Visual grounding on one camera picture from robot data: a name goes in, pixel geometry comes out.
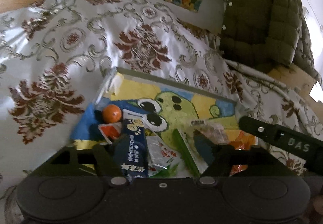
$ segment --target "silver bolt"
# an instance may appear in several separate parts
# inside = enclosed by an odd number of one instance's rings
[[[113,185],[119,185],[119,186],[121,186],[121,185],[126,184],[127,183],[127,180],[124,177],[114,177],[114,178],[111,179],[111,183]]]
[[[215,183],[214,177],[201,177],[200,183],[203,185],[212,185]]]

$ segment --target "blue package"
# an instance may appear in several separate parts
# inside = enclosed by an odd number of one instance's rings
[[[128,177],[148,177],[144,116],[126,109],[122,111],[121,134],[125,136],[115,147],[114,161],[121,166],[122,173]]]

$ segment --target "orange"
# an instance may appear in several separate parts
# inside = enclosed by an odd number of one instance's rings
[[[116,105],[108,105],[102,111],[102,117],[105,123],[116,123],[121,119],[121,109]]]

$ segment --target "bedspread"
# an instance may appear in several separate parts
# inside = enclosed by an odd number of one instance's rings
[[[164,4],[45,0],[2,14],[0,22],[0,223],[21,221],[16,185],[67,144],[112,66],[235,100],[237,119],[249,115],[322,139],[322,124],[293,90],[225,61]],[[304,161],[269,151],[304,173]]]

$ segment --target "black pupil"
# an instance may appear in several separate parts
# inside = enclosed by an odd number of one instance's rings
[[[155,112],[156,111],[154,104],[150,103],[150,102],[142,102],[140,104],[140,107],[147,112]]]
[[[180,104],[180,103],[181,103],[181,99],[180,99],[179,97],[177,97],[177,96],[173,96],[173,97],[172,97],[172,101],[173,101],[174,103],[177,103],[177,104]]]
[[[156,114],[148,114],[147,120],[154,126],[160,126],[162,124],[162,119]]]
[[[174,107],[175,110],[181,110],[181,106],[180,105],[175,104],[175,105],[173,105],[173,107]]]

